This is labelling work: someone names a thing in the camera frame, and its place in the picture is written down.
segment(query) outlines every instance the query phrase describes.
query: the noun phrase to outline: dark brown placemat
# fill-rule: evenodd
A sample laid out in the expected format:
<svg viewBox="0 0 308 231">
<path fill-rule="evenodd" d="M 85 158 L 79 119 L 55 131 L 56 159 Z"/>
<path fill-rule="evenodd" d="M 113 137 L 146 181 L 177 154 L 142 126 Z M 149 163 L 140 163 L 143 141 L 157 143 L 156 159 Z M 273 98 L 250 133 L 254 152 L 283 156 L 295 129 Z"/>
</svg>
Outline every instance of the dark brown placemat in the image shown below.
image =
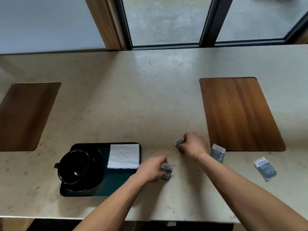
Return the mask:
<svg viewBox="0 0 308 231">
<path fill-rule="evenodd" d="M 200 79 L 211 146 L 227 151 L 285 151 L 256 78 Z"/>
<path fill-rule="evenodd" d="M 15 83 L 0 105 L 0 151 L 34 151 L 60 82 Z"/>
</svg>

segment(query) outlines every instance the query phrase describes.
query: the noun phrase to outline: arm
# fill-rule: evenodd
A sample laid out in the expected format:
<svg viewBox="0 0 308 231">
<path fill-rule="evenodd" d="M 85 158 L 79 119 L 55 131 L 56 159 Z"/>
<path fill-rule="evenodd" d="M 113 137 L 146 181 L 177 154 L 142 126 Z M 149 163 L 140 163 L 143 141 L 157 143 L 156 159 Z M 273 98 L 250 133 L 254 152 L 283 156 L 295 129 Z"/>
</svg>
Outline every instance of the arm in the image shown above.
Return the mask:
<svg viewBox="0 0 308 231">
<path fill-rule="evenodd" d="M 166 172 L 160 170 L 164 162 L 167 159 L 163 155 L 143 162 L 137 172 L 80 222 L 74 231 L 117 231 L 142 187 L 158 181 L 162 176 L 167 177 Z"/>
<path fill-rule="evenodd" d="M 292 208 L 208 155 L 204 141 L 197 133 L 186 133 L 184 138 L 186 143 L 179 147 L 203 168 L 227 205 L 248 231 L 308 230 L 308 221 Z"/>
</svg>

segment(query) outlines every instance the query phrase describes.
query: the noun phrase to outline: thin wristband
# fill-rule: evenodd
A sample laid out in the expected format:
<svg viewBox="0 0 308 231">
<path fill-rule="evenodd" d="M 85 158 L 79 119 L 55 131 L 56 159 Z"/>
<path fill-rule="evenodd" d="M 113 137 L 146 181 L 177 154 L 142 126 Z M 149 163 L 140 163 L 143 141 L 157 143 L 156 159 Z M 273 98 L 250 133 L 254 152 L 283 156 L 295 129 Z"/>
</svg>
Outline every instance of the thin wristband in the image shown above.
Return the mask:
<svg viewBox="0 0 308 231">
<path fill-rule="evenodd" d="M 197 150 L 195 151 L 193 154 L 192 154 L 192 157 L 197 161 L 197 158 L 199 155 L 203 154 L 203 153 L 206 153 L 206 151 L 204 150 Z"/>
</svg>

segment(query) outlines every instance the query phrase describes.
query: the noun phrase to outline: napkin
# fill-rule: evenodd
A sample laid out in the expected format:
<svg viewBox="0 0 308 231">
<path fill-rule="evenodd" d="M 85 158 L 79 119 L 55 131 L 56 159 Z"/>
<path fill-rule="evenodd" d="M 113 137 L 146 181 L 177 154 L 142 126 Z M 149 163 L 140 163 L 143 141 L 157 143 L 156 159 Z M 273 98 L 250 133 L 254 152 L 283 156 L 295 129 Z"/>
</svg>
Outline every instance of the napkin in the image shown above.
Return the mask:
<svg viewBox="0 0 308 231">
<path fill-rule="evenodd" d="M 111 144 L 107 168 L 139 168 L 139 144 Z"/>
</svg>

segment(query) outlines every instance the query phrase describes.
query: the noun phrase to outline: countertop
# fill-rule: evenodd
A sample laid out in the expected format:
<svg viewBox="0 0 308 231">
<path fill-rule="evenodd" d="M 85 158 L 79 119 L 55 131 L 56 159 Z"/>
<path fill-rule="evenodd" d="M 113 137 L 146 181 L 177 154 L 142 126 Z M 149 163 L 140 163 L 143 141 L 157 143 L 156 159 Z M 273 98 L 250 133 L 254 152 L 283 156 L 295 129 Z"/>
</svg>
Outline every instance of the countertop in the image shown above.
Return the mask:
<svg viewBox="0 0 308 231">
<path fill-rule="evenodd" d="M 0 100 L 16 82 L 62 83 L 37 149 L 0 153 L 0 216 L 86 217 L 104 198 L 62 197 L 54 164 L 75 143 L 133 141 L 174 171 L 126 220 L 239 222 L 173 142 L 195 131 L 209 144 L 200 78 L 256 77 L 287 150 L 227 152 L 224 165 L 308 219 L 307 56 L 307 45 L 0 56 Z M 269 182 L 253 164 L 262 156 L 277 171 Z"/>
</svg>

